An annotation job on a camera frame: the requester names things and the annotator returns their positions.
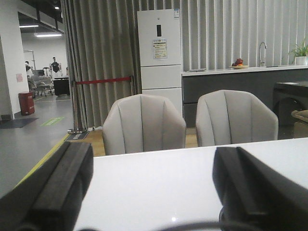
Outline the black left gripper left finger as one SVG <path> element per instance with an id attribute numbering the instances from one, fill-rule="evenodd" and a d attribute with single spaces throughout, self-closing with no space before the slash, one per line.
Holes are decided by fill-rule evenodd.
<path id="1" fill-rule="evenodd" d="M 92 175 L 92 145 L 65 141 L 0 199 L 0 229 L 72 231 Z"/>

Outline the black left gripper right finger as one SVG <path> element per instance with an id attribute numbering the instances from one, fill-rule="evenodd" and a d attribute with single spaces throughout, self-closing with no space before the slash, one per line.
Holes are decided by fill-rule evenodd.
<path id="1" fill-rule="evenodd" d="M 219 220 L 264 231 L 306 231 L 308 191 L 241 147 L 218 147 L 213 183 L 222 204 Z"/>

